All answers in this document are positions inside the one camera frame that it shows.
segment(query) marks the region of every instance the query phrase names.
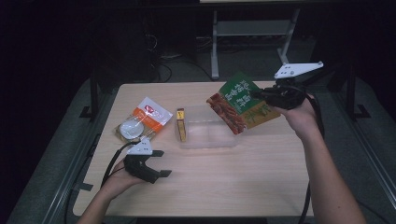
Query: hand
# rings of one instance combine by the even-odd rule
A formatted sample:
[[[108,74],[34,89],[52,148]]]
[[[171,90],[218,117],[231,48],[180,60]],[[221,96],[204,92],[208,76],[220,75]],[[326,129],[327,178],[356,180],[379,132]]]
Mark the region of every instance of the hand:
[[[109,199],[115,199],[129,187],[146,181],[130,175],[125,171],[123,159],[114,167],[113,172],[102,186],[102,191]]]
[[[318,131],[317,117],[314,108],[307,99],[298,107],[286,110],[271,106],[275,111],[285,116],[290,127],[296,132],[297,136],[304,139]]]

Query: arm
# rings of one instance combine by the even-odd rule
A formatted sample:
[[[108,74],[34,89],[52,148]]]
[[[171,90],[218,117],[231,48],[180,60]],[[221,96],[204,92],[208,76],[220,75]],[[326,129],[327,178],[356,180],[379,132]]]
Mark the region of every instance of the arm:
[[[318,223],[366,223],[347,184],[332,161],[307,100],[292,110],[276,108],[302,140],[310,179],[312,207]]]
[[[123,160],[120,161],[114,167],[113,173],[108,178],[106,183],[93,197],[87,209],[79,219],[78,224],[102,223],[110,202],[129,187],[143,182],[145,181],[129,175],[128,172],[123,169]]]

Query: white snack bag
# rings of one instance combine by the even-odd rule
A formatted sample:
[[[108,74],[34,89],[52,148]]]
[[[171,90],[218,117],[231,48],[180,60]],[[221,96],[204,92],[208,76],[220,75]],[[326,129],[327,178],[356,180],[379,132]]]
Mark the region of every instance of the white snack bag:
[[[171,119],[172,113],[146,97],[132,115],[120,124],[116,133],[126,142],[151,139]]]

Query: plastic container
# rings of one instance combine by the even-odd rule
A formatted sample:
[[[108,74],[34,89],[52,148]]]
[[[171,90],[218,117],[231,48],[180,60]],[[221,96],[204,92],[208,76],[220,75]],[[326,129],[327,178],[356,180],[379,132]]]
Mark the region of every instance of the plastic container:
[[[176,138],[181,148],[235,147],[237,135],[209,105],[180,106],[184,108],[186,141],[180,141],[177,123]]]

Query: wooden table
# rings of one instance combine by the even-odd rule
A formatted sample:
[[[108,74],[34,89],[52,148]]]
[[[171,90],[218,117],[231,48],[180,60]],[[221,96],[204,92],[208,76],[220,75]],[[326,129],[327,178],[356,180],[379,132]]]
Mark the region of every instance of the wooden table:
[[[273,82],[255,82],[259,87]],[[99,190],[104,172],[123,142],[114,134],[147,96],[170,112],[205,105],[223,82],[125,84],[120,87],[85,176],[91,191],[81,190],[74,206],[80,216]],[[308,175],[303,145],[283,116],[250,129],[236,147],[181,149],[175,116],[151,140],[161,158],[147,166],[172,170],[155,184],[133,186],[107,210],[111,216],[134,217],[273,217],[299,216]],[[123,151],[119,160],[125,156]]]

